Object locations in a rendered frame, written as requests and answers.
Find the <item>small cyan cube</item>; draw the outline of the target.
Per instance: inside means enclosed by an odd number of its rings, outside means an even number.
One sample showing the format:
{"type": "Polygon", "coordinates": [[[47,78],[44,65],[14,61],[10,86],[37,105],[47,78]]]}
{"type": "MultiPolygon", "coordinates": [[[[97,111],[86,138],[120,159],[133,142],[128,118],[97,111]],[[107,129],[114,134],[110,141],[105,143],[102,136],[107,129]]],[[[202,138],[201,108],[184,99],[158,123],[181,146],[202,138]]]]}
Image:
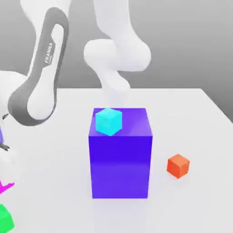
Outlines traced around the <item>small cyan cube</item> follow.
{"type": "Polygon", "coordinates": [[[96,130],[108,136],[113,136],[122,129],[122,112],[105,108],[95,114],[96,130]]]}

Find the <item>small orange cube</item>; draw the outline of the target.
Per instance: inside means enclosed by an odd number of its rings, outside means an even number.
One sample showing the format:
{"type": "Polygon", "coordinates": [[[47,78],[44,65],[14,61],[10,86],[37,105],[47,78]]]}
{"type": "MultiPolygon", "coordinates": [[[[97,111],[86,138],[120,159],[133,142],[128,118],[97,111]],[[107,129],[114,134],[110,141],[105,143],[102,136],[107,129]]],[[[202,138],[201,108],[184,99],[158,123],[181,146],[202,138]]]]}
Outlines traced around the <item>small orange cube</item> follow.
{"type": "Polygon", "coordinates": [[[167,162],[167,171],[176,178],[188,173],[190,161],[180,154],[172,156],[167,162]]]}

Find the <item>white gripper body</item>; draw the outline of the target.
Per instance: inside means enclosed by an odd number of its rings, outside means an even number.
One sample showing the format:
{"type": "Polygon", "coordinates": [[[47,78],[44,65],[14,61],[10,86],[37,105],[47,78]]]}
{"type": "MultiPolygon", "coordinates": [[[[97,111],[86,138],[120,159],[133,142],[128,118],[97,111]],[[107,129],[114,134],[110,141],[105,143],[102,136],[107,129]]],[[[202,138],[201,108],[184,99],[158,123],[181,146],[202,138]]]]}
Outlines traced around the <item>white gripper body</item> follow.
{"type": "Polygon", "coordinates": [[[11,147],[8,151],[0,149],[0,181],[2,185],[15,183],[21,177],[20,156],[11,147]]]}

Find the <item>large purple box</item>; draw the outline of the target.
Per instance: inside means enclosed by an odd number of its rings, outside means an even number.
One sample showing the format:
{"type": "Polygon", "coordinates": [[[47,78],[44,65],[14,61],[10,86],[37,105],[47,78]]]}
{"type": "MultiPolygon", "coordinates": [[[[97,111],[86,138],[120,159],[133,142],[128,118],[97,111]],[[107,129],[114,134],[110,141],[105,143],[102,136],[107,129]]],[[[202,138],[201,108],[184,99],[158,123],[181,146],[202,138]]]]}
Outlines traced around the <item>large purple box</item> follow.
{"type": "Polygon", "coordinates": [[[93,198],[147,198],[152,130],[144,108],[121,108],[122,129],[96,131],[94,108],[88,135],[93,198]]]}

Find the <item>small magenta cube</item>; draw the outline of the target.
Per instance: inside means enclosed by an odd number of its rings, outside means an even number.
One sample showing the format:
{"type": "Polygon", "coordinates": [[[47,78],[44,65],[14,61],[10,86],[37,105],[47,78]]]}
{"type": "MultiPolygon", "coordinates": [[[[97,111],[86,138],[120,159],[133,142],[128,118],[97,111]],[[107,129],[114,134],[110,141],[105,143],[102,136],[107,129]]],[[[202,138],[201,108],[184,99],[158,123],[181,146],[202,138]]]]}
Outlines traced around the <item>small magenta cube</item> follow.
{"type": "Polygon", "coordinates": [[[3,185],[1,180],[0,180],[0,194],[8,190],[9,188],[13,187],[15,183],[8,183],[6,185],[3,185]]]}

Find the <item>small green cube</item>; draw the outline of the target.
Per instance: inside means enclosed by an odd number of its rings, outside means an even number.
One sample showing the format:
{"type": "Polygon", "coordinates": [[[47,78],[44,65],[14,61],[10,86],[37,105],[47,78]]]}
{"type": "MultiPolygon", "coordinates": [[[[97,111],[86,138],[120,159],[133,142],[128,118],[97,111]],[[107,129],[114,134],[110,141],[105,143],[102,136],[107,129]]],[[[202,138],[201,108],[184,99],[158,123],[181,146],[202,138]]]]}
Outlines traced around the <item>small green cube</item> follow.
{"type": "Polygon", "coordinates": [[[8,233],[15,227],[11,213],[0,204],[0,233],[8,233]]]}

